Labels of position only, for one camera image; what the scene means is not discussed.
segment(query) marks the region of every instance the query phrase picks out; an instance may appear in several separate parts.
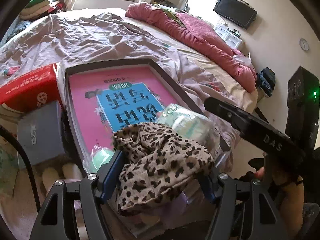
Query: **pink bed sheet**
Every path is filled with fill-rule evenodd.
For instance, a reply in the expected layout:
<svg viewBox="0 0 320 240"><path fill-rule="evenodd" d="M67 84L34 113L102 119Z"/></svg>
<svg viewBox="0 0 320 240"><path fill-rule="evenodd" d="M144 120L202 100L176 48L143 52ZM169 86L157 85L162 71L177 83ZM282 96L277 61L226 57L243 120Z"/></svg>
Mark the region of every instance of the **pink bed sheet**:
<svg viewBox="0 0 320 240"><path fill-rule="evenodd" d="M187 14L177 15L186 27L181 27L170 19L162 9L145 2L130 4L125 14L126 17L156 26L176 40L207 56L245 90L252 93L255 87L255 73L233 59L234 55L242 53L231 49L205 22Z"/></svg>

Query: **das logo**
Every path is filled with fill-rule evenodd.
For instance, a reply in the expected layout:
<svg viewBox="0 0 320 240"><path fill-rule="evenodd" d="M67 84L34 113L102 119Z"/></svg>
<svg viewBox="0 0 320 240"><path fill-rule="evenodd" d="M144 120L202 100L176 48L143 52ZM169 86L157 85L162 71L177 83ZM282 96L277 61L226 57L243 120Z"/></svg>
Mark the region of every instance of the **das logo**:
<svg viewBox="0 0 320 240"><path fill-rule="evenodd" d="M263 139L263 142L269 144L270 146L275 148L277 151L281 151L282 144L276 143L276 140L271 140L269 135L266 134L265 138Z"/></svg>

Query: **gray box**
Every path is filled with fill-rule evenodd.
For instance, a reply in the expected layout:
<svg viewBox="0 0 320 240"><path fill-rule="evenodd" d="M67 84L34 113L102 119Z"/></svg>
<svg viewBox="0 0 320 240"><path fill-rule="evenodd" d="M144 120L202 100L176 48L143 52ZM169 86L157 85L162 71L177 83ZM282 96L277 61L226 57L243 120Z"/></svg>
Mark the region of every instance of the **gray box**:
<svg viewBox="0 0 320 240"><path fill-rule="evenodd" d="M28 113L18 122L18 141L31 165L65 155L61 114L59 102L54 101ZM18 163L21 169L25 168L19 155Z"/></svg>

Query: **pink book cover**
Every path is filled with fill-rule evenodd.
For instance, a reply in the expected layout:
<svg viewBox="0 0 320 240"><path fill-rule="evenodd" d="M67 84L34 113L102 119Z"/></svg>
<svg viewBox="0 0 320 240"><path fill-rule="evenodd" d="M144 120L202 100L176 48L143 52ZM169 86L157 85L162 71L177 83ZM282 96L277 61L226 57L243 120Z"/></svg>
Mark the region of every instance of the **pink book cover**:
<svg viewBox="0 0 320 240"><path fill-rule="evenodd" d="M155 121L157 112L178 103L147 65L73 74L69 85L89 153L101 147L113 149L114 132L129 124Z"/></svg>

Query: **wall-mounted tv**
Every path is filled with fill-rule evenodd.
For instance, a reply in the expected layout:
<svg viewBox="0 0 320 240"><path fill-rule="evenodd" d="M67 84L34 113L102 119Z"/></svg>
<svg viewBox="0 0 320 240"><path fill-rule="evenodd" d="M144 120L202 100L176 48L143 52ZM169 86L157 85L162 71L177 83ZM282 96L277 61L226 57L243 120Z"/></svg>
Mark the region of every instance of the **wall-mounted tv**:
<svg viewBox="0 0 320 240"><path fill-rule="evenodd" d="M238 0L218 0L213 9L217 14L247 29L257 12Z"/></svg>

